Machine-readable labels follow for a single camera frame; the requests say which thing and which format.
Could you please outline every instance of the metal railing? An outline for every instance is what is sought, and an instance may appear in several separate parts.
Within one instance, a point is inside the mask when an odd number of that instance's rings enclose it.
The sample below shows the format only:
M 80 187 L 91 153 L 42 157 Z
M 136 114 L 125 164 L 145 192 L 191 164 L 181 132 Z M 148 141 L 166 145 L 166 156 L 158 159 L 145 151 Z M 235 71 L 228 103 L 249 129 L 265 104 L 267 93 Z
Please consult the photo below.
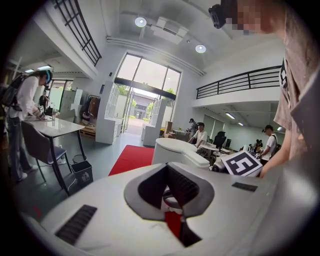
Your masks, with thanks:
M 92 39 L 85 19 L 82 15 L 78 0 L 51 0 L 54 8 L 59 9 L 64 25 L 68 26 L 74 37 L 79 42 L 82 51 L 84 51 L 94 66 L 101 59 L 100 52 Z
M 271 66 L 249 72 L 236 74 L 219 81 L 197 88 L 196 98 L 202 99 L 214 95 L 236 91 L 279 87 L 279 71 L 281 66 Z

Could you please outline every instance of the black backpack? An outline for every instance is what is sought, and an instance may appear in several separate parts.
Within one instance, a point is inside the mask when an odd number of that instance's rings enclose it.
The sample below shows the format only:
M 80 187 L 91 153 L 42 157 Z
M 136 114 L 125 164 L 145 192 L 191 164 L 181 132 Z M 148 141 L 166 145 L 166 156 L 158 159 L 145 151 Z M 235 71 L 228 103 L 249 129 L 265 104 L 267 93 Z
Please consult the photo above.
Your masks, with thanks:
M 16 105 L 17 104 L 17 93 L 23 81 L 28 76 L 25 74 L 18 75 L 11 84 L 5 88 L 0 88 L 0 104 L 5 107 L 13 107 L 16 111 L 22 111 L 21 108 Z

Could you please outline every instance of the white table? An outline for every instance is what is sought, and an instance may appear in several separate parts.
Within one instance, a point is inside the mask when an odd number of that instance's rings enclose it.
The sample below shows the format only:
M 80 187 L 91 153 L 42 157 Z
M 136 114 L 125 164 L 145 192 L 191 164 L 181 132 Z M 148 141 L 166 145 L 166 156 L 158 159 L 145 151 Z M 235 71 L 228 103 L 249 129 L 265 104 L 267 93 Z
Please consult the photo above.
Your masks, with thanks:
M 59 165 L 55 157 L 54 138 L 65 135 L 65 134 L 69 134 L 72 132 L 76 132 L 78 136 L 78 142 L 79 142 L 81 154 L 82 154 L 83 160 L 85 161 L 87 160 L 87 157 L 84 152 L 84 148 L 81 141 L 81 135 L 80 135 L 80 130 L 84 128 L 84 126 L 73 123 L 73 122 L 65 121 L 59 118 L 52 119 L 51 116 L 46 116 L 45 120 L 39 120 L 35 116 L 28 116 L 25 119 L 25 121 L 32 124 L 33 127 L 38 132 L 43 134 L 45 137 L 49 138 L 50 149 L 51 149 L 51 154 L 53 159 L 53 166 L 54 166 L 54 169 L 58 170 L 57 171 L 58 182 L 61 184 L 62 188 L 65 190 L 65 192 L 69 196 L 68 189 L 60 173 Z

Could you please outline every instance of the chair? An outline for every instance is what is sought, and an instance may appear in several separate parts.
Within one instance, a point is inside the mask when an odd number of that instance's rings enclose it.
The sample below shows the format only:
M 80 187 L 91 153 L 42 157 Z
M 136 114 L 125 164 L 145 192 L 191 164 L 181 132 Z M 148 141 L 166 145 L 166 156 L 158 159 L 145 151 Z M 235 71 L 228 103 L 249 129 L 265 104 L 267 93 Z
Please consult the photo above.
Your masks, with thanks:
M 53 160 L 52 154 L 51 154 L 49 139 L 46 138 L 45 136 L 43 136 L 40 132 L 38 132 L 32 124 L 25 122 L 25 121 L 21 122 L 21 130 L 22 130 L 26 150 L 28 151 L 30 156 L 35 158 L 44 182 L 47 182 L 47 181 L 46 181 L 45 176 L 40 168 L 38 160 L 52 166 L 54 174 L 55 174 L 60 186 L 62 187 L 60 180 L 58 178 L 58 175 L 57 175 L 57 172 L 60 173 L 60 170 L 59 170 L 59 167 L 57 167 L 57 169 L 54 167 L 54 160 Z M 58 146 L 53 146 L 53 147 L 54 147 L 55 159 L 59 160 L 64 155 L 66 163 L 69 167 L 70 173 L 72 173 L 72 170 L 70 168 L 69 161 L 67 158 L 67 151 L 61 147 L 58 147 Z

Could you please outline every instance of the black trash bin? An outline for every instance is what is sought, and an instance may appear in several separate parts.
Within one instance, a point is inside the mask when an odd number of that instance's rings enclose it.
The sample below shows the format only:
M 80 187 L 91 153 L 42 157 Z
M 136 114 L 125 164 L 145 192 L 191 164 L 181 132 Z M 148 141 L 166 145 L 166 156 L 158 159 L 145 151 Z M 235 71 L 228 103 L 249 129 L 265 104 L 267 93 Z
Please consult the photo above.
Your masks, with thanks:
M 88 161 L 83 161 L 71 165 L 77 183 L 81 188 L 89 185 L 94 181 L 92 176 L 92 166 Z

